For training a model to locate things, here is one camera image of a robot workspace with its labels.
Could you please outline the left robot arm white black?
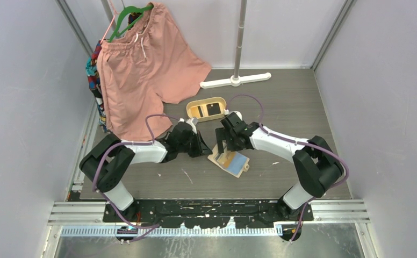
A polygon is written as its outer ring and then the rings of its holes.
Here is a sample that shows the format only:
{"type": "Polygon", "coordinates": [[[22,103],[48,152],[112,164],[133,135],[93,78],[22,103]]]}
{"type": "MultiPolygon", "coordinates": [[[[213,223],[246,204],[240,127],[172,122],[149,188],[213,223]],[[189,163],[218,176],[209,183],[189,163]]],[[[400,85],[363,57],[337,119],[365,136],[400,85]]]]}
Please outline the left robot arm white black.
{"type": "Polygon", "coordinates": [[[165,136],[147,142],[120,140],[109,134],[82,159],[79,169],[90,179],[94,189],[117,208],[117,216],[130,222],[138,211],[136,199],[121,181],[127,168],[137,163],[166,163],[180,153],[191,158],[212,154],[190,121],[180,121],[165,136]]]}

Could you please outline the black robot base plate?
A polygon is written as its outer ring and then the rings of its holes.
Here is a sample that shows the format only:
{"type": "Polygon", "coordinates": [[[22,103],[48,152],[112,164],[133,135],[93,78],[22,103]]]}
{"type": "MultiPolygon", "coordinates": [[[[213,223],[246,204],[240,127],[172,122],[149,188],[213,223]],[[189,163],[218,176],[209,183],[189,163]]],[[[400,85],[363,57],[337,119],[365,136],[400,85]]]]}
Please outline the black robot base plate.
{"type": "Polygon", "coordinates": [[[230,220],[236,229],[272,228],[275,222],[314,219],[309,205],[286,211],[274,199],[140,199],[122,214],[130,222],[162,228],[225,228],[230,220]]]}

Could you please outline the beige leather card holder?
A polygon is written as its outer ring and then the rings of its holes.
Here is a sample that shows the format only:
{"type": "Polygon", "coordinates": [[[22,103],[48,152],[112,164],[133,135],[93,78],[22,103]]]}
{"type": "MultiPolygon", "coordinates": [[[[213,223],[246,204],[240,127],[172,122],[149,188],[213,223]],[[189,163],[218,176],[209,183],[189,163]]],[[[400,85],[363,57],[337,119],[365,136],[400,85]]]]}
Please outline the beige leather card holder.
{"type": "MultiPolygon", "coordinates": [[[[224,144],[224,152],[230,152],[230,151],[227,150],[226,143],[223,142],[223,144],[224,144]]],[[[243,172],[248,171],[248,169],[249,169],[250,158],[244,156],[243,154],[241,154],[239,152],[236,152],[235,158],[232,161],[232,163],[229,165],[228,168],[223,168],[222,166],[217,164],[216,161],[214,160],[214,158],[218,154],[217,146],[215,146],[212,149],[212,152],[213,152],[213,154],[211,154],[207,157],[208,160],[211,161],[212,163],[214,163],[216,166],[218,166],[223,171],[229,173],[230,175],[232,175],[236,178],[239,178],[242,175],[243,172]]]]}

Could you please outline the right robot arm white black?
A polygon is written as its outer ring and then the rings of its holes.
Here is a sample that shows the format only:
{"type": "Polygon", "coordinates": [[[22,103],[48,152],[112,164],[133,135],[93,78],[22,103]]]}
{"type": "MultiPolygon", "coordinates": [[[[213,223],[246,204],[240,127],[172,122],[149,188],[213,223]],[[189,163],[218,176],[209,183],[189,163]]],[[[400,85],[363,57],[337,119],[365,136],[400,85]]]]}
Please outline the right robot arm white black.
{"type": "Polygon", "coordinates": [[[294,220],[300,208],[327,190],[348,173],[340,158],[326,140],[295,138],[275,132],[258,122],[247,124],[232,112],[215,129],[218,151],[259,150],[279,156],[294,165],[298,182],[279,200],[279,214],[287,221],[294,220]]]}

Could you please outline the gold credit card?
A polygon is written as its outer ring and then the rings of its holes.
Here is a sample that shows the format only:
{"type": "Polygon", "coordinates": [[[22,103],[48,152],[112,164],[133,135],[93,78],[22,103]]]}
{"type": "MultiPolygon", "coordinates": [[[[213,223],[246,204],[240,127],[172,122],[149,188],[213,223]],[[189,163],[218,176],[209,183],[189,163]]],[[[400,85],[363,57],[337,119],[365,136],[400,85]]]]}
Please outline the gold credit card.
{"type": "Polygon", "coordinates": [[[228,168],[229,165],[232,163],[236,155],[236,152],[224,152],[218,153],[214,160],[217,164],[222,166],[223,168],[228,168]]]}

